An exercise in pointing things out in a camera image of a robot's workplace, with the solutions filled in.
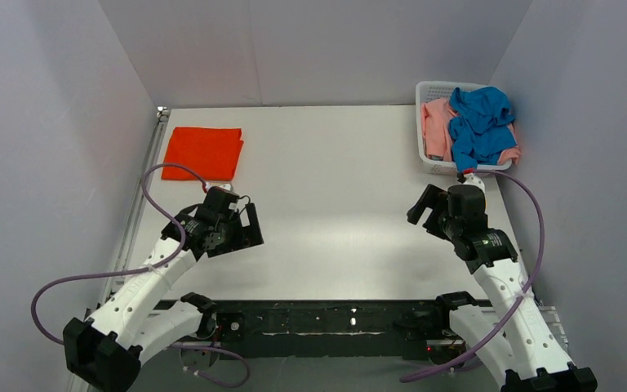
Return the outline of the orange t shirt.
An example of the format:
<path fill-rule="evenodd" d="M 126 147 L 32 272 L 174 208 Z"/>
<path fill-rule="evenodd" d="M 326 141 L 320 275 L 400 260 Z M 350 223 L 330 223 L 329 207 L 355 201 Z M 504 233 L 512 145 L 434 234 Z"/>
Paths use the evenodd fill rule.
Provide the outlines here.
<path fill-rule="evenodd" d="M 163 162 L 187 167 L 206 181 L 229 182 L 243 144 L 241 128 L 175 127 Z"/>

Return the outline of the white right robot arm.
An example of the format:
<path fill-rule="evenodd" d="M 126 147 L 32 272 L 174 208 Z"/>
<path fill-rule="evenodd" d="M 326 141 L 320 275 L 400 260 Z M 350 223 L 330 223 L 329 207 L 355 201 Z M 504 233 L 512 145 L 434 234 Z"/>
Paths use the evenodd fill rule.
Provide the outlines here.
<path fill-rule="evenodd" d="M 426 210 L 430 214 L 423 228 L 451 243 L 499 320 L 487 318 L 468 292 L 438 296 L 444 322 L 468 349 L 405 380 L 478 358 L 502 391 L 595 391 L 593 371 L 574 363 L 545 321 L 508 235 L 489 226 L 483 190 L 467 184 L 448 189 L 428 185 L 407 212 L 408 222 L 417 224 Z"/>

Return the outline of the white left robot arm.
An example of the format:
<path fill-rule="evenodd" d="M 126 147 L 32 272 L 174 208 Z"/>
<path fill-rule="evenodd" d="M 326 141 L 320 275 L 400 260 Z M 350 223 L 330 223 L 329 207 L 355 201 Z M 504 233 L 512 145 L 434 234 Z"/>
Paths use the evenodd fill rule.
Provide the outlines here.
<path fill-rule="evenodd" d="M 169 309 L 154 310 L 174 283 L 204 255 L 209 257 L 261 245 L 254 203 L 243 208 L 248 224 L 230 207 L 215 222 L 206 205 L 189 206 L 167 224 L 144 263 L 107 302 L 85 320 L 64 327 L 66 366 L 100 391 L 127 391 L 141 366 L 179 339 L 210 340 L 218 331 L 216 303 L 189 292 Z"/>

